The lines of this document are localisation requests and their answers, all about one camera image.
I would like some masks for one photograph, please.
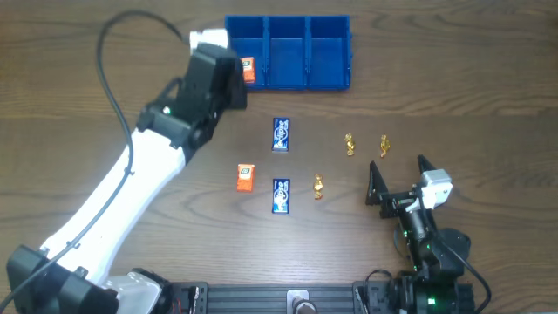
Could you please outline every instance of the blue wrapper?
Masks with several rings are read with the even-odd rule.
[[[273,146],[274,152],[289,151],[289,118],[273,118]]]
[[[273,214],[288,214],[290,179],[273,179]]]

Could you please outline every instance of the blue plastic bin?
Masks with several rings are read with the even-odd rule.
[[[251,90],[350,87],[350,17],[225,17],[231,46],[253,57]]]

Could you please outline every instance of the blue tray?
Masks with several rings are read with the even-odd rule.
[[[350,17],[226,16],[231,46],[253,57],[250,90],[344,90],[350,87]]]

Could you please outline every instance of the orange tic tac box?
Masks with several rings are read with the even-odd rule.
[[[242,70],[244,73],[244,83],[255,83],[254,58],[241,58]]]
[[[236,190],[238,192],[252,192],[254,186],[254,165],[238,165],[238,178],[236,178]]]

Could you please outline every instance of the wooden surface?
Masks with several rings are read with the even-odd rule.
[[[348,92],[254,93],[246,112],[227,113],[128,236],[113,274],[351,283],[408,269],[393,248],[396,221],[364,205],[386,133],[391,151],[378,164],[391,190],[419,179],[418,154],[453,177],[435,218],[471,237],[469,261],[493,290],[487,312],[557,311],[558,3],[545,0],[0,1],[1,263],[58,230],[122,151],[93,53],[103,21],[131,8],[185,33],[226,14],[351,14],[353,73]],[[157,24],[114,31],[105,70],[131,124],[187,60]],[[291,117],[288,154],[270,152],[275,116]],[[252,194],[235,191],[238,163],[255,164]],[[274,177],[291,179],[291,215],[270,213]],[[482,287],[462,280],[479,303]]]

